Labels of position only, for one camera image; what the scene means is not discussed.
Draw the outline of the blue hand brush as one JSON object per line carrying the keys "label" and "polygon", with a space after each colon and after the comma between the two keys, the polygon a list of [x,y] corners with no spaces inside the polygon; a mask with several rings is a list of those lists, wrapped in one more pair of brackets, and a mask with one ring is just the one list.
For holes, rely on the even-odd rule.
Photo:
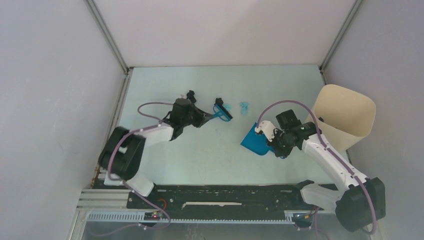
{"label": "blue hand brush", "polygon": [[215,103],[213,108],[213,115],[212,118],[218,118],[224,122],[229,122],[233,119],[233,116],[230,114],[230,112],[225,108],[223,104],[217,104]]}

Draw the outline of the blue dustpan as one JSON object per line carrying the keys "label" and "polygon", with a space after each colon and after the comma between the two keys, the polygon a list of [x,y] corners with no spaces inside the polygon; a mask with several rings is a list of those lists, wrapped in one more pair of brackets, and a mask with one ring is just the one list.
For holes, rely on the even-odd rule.
{"label": "blue dustpan", "polygon": [[259,156],[265,156],[269,152],[274,153],[274,150],[267,145],[266,136],[255,132],[256,127],[257,123],[255,122],[241,141],[240,145]]}

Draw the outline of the light blue scrap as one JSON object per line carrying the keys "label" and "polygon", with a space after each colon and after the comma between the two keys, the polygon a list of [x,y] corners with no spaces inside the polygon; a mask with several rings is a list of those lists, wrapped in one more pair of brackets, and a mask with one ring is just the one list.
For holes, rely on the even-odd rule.
{"label": "light blue scrap", "polygon": [[225,108],[226,110],[228,110],[228,111],[230,111],[230,110],[232,109],[232,105],[231,105],[231,104],[229,104],[229,103],[226,103],[226,104],[224,104],[223,106],[224,106],[224,108]]}
{"label": "light blue scrap", "polygon": [[249,106],[250,104],[248,102],[240,102],[239,103],[239,107],[240,107],[240,114],[242,116],[246,116],[249,112]]}

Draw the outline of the black paper scrap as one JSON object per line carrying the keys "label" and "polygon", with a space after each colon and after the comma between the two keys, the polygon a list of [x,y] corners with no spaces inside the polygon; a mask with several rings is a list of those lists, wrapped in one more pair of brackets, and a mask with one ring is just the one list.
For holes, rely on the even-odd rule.
{"label": "black paper scrap", "polygon": [[193,90],[189,90],[186,94],[186,98],[192,103],[195,104],[197,99],[195,98],[195,92]]}
{"label": "black paper scrap", "polygon": [[222,98],[216,98],[215,99],[215,105],[222,106],[224,104],[224,101]]}

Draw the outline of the light blue scrap top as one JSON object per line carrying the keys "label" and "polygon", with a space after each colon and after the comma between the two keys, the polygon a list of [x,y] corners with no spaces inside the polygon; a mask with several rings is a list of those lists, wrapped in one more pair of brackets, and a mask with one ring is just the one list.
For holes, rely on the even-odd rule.
{"label": "light blue scrap top", "polygon": [[226,104],[224,104],[223,106],[224,106],[224,108],[225,108],[226,110],[228,110],[228,111],[230,111],[230,110],[232,109],[232,105],[231,105],[231,104],[229,104],[229,103],[226,103]]}

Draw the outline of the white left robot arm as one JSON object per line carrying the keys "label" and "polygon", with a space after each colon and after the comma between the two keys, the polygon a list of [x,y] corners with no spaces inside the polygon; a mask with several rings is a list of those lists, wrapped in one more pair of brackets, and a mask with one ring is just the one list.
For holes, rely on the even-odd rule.
{"label": "white left robot arm", "polygon": [[152,191],[155,183],[140,171],[144,150],[173,141],[183,133],[185,127],[200,128],[214,118],[215,114],[201,110],[194,101],[178,98],[171,111],[154,125],[135,130],[116,127],[98,157],[98,164],[107,170],[111,180],[120,181],[137,192],[138,201],[145,208],[153,208],[158,202],[158,194]]}

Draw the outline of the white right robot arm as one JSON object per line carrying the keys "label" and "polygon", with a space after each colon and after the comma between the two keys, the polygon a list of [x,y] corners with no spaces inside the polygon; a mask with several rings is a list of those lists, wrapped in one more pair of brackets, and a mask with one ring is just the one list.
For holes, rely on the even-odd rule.
{"label": "white right robot arm", "polygon": [[374,234],[378,220],[386,216],[386,188],[382,180],[368,177],[338,153],[319,129],[316,117],[303,123],[293,110],[287,110],[276,119],[279,127],[263,120],[255,130],[265,135],[275,156],[286,158],[293,148],[298,148],[311,156],[336,186],[331,190],[312,181],[303,181],[299,190],[291,194],[291,204],[297,209],[314,205],[331,212],[349,232],[371,225],[367,233]]}

